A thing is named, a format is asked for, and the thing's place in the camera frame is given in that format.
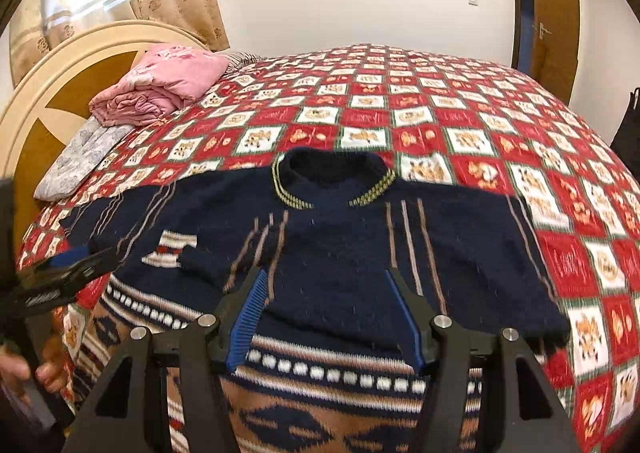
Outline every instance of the headboard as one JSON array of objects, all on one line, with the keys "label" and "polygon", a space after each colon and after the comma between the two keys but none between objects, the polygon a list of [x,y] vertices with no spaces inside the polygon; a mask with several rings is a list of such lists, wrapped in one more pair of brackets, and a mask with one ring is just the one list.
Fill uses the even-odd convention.
[{"label": "headboard", "polygon": [[206,47],[177,27],[113,22],[66,40],[24,77],[0,114],[0,176],[14,178],[14,246],[44,203],[33,192],[89,117],[88,103],[117,83],[153,43]]}]

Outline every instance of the finger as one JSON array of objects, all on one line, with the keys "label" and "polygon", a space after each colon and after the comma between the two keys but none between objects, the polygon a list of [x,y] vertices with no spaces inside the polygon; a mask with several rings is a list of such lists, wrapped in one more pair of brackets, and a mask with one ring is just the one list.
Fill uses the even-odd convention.
[{"label": "finger", "polygon": [[46,385],[57,378],[62,372],[64,372],[62,366],[51,362],[44,363],[36,370],[36,378],[41,384]]},{"label": "finger", "polygon": [[42,349],[42,359],[62,365],[65,362],[65,346],[59,335],[51,335]]},{"label": "finger", "polygon": [[13,393],[19,399],[25,395],[24,383],[14,375],[3,375],[2,382],[9,389],[9,391],[11,391],[11,393]]},{"label": "finger", "polygon": [[0,375],[12,375],[21,381],[31,377],[31,370],[27,361],[15,354],[0,349]]},{"label": "finger", "polygon": [[54,379],[51,383],[49,383],[45,388],[49,393],[58,393],[62,388],[66,386],[68,378],[66,376],[66,372],[63,375],[60,375],[56,379]]},{"label": "finger", "polygon": [[53,313],[51,314],[51,331],[58,335],[63,333],[64,325],[62,323],[62,316],[57,317]]},{"label": "finger", "polygon": [[18,399],[20,399],[27,406],[31,406],[31,398],[28,393],[23,392],[21,395],[18,396]]}]

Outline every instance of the door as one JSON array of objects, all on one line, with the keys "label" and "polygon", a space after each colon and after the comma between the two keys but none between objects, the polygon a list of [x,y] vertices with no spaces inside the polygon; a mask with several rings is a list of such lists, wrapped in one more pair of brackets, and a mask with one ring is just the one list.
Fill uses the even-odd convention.
[{"label": "door", "polygon": [[529,75],[568,104],[578,66],[580,0],[534,0],[533,10],[533,40],[520,40],[532,44]]}]

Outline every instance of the bedspread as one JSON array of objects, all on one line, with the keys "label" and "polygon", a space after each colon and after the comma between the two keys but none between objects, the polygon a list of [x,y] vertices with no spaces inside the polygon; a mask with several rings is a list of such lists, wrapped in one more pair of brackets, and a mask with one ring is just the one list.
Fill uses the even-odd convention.
[{"label": "bedspread", "polygon": [[[74,197],[41,213],[20,264],[66,246],[59,222],[74,205],[266,166],[301,145],[370,150],[407,180],[526,198],[572,326],[567,348],[541,360],[583,451],[605,450],[637,401],[640,188],[584,120],[511,68],[382,45],[250,64],[131,132]],[[83,293],[74,321],[102,286]]]}]

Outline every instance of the black bag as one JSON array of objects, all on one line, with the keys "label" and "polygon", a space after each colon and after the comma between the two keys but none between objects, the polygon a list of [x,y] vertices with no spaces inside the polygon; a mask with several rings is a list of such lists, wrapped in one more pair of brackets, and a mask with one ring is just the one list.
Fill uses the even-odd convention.
[{"label": "black bag", "polygon": [[611,149],[640,180],[640,87],[631,93],[629,106],[616,133]]}]

